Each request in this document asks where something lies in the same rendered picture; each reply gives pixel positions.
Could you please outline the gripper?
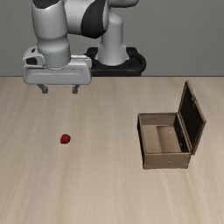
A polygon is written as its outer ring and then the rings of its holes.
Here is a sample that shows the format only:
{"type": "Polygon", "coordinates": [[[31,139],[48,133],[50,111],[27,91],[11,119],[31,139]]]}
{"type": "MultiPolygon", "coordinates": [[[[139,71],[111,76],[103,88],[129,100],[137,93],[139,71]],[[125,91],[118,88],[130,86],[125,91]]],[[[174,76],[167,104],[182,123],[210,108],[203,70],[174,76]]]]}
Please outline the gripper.
{"type": "Polygon", "coordinates": [[[36,46],[26,50],[23,57],[23,79],[26,84],[38,84],[43,94],[46,85],[74,85],[72,94],[77,95],[81,85],[91,82],[92,60],[86,55],[72,55],[70,62],[62,68],[46,68],[45,58],[36,46]]]}

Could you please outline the red strawberry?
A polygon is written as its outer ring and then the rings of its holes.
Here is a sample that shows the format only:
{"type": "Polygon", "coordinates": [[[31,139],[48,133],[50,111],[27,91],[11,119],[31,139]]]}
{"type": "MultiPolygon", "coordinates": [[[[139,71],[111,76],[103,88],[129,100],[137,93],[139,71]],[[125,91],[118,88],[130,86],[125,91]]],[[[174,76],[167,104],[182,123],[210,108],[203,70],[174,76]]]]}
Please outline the red strawberry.
{"type": "Polygon", "coordinates": [[[68,134],[63,134],[60,138],[62,144],[68,144],[71,140],[71,137],[68,134]]]}

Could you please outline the brown wooden box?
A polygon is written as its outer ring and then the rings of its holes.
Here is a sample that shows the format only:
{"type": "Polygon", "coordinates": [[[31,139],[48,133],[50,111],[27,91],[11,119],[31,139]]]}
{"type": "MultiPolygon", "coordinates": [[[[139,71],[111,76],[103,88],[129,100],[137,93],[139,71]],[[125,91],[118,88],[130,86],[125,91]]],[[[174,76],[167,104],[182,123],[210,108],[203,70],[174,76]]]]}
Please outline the brown wooden box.
{"type": "Polygon", "coordinates": [[[188,167],[191,152],[177,113],[139,114],[137,131],[145,170],[188,167]]]}

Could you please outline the brown wooden box lid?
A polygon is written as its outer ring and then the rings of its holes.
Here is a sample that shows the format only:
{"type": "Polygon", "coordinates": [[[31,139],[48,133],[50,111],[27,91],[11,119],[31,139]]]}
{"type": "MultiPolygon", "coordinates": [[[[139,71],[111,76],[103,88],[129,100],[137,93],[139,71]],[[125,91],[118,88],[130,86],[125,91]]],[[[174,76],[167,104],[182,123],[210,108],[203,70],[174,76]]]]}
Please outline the brown wooden box lid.
{"type": "Polygon", "coordinates": [[[205,128],[205,119],[190,82],[187,80],[178,108],[178,115],[183,127],[188,150],[194,155],[205,128]]]}

